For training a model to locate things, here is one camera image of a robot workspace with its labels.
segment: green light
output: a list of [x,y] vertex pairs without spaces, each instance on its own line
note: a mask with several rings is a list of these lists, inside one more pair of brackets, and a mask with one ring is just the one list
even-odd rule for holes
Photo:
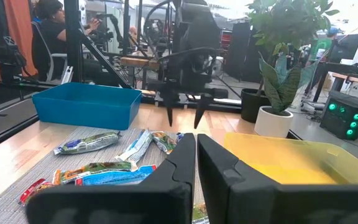
[[358,120],[358,114],[355,114],[353,117],[355,120]]
[[358,123],[357,122],[352,122],[351,123],[351,128],[355,128],[355,127],[357,127],[358,126]]
[[331,103],[331,104],[329,105],[329,109],[330,109],[330,110],[335,110],[335,109],[336,109],[336,104],[335,104],[335,103]]

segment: desk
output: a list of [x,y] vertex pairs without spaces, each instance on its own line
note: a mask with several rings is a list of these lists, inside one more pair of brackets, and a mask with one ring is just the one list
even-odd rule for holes
[[147,78],[147,69],[158,70],[160,68],[160,63],[156,60],[148,60],[141,58],[131,58],[131,57],[122,57],[121,65],[129,67],[129,75],[135,75],[135,68],[143,68],[143,76],[142,76],[142,89],[146,89],[146,78]]
[[344,80],[346,80],[349,77],[349,81],[351,82],[357,82],[358,83],[358,77],[355,76],[347,76],[347,75],[342,75],[339,73],[333,73],[333,77],[335,78],[332,90],[335,91],[341,91]]
[[[240,114],[205,111],[198,129],[193,129],[195,110],[173,110],[173,124],[169,126],[167,111],[154,105],[141,105],[133,128],[170,132],[207,134],[223,145],[226,132],[253,134],[254,125],[241,120]],[[36,122],[0,144],[0,194],[24,175],[38,161],[77,127]]]

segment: blue plastic bin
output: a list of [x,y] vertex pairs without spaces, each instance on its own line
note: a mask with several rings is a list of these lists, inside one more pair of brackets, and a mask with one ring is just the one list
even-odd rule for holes
[[41,121],[127,130],[141,98],[139,90],[66,83],[37,93],[32,100]]

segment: woman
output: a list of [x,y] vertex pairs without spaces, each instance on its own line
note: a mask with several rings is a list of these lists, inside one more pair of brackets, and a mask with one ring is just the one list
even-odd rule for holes
[[[40,0],[35,5],[35,13],[41,20],[41,33],[50,53],[65,54],[67,52],[67,38],[63,4],[58,0]],[[85,30],[85,34],[88,35],[90,32],[96,30],[99,25],[100,22],[97,19],[93,19],[89,24],[88,29]],[[53,70],[52,79],[55,79],[62,74],[64,59],[54,58],[53,61],[55,68]],[[103,74],[98,72],[100,70],[100,64],[98,61],[84,59],[84,74],[86,78],[92,79],[97,84],[114,85],[108,80],[100,81],[100,79],[106,78],[103,78]]]

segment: computer monitor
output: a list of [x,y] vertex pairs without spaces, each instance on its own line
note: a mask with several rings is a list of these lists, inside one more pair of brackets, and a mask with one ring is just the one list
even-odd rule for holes
[[330,60],[353,60],[358,49],[358,34],[339,35],[336,37],[335,46],[330,55]]

